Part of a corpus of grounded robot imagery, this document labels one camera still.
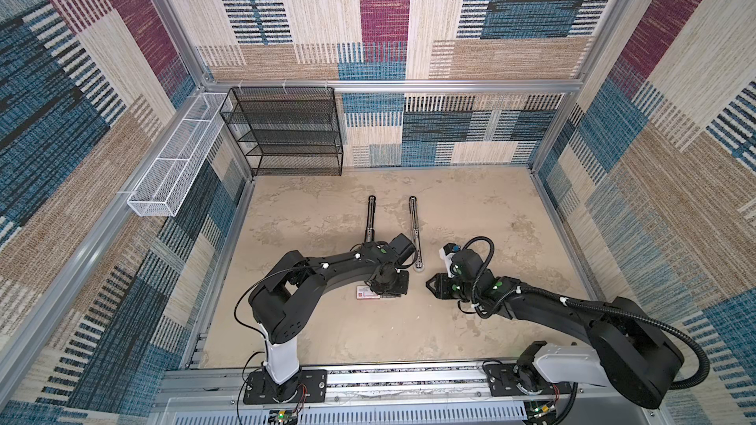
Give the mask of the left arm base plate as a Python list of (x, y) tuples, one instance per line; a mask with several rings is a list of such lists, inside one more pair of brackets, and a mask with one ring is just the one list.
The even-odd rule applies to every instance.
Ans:
[(303, 369), (279, 385), (263, 369), (249, 373), (245, 383), (241, 400), (245, 405), (295, 405), (302, 401), (309, 405), (324, 403), (328, 372), (325, 369)]

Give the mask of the red white staple box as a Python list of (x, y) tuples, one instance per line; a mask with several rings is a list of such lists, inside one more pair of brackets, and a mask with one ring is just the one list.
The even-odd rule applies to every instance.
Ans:
[(381, 294), (374, 292), (370, 287), (366, 285), (359, 285), (356, 288), (357, 300), (379, 300), (382, 298)]

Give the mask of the grey silver stapler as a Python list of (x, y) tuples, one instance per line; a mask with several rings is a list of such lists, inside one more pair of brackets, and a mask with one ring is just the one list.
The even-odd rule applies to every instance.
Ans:
[(415, 261), (413, 268), (417, 273), (424, 271), (424, 261), (421, 251), (421, 227), (419, 226), (419, 211), (417, 210), (417, 197), (409, 197), (409, 214), (411, 215), (411, 233), (415, 244)]

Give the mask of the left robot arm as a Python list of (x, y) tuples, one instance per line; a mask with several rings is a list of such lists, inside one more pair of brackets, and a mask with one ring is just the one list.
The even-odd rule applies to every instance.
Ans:
[(366, 241), (327, 257), (306, 257), (293, 250), (244, 294), (265, 342), (262, 377), (273, 401), (291, 401), (304, 390), (297, 337), (322, 296), (353, 283), (364, 283), (380, 296), (403, 296), (416, 253), (404, 234), (389, 242)]

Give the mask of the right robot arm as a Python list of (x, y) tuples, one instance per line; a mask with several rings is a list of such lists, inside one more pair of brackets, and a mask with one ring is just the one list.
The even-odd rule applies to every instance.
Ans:
[(657, 408), (668, 391), (681, 388), (677, 375), (684, 357), (671, 340), (673, 328), (647, 317), (635, 302), (576, 299), (515, 277), (496, 277), (470, 248), (447, 245), (440, 253), (447, 270), (425, 283), (436, 298), (468, 303), (472, 314), (484, 320), (499, 316), (531, 322), (579, 340), (578, 346), (545, 340), (530, 344), (512, 368), (524, 393), (583, 383)]

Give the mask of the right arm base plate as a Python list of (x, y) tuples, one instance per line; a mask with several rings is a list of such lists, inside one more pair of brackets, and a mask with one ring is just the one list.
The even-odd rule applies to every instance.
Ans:
[(518, 366), (515, 362), (488, 359), (482, 362), (492, 397), (525, 397), (526, 395), (554, 395), (568, 397), (570, 383), (549, 383), (534, 368)]

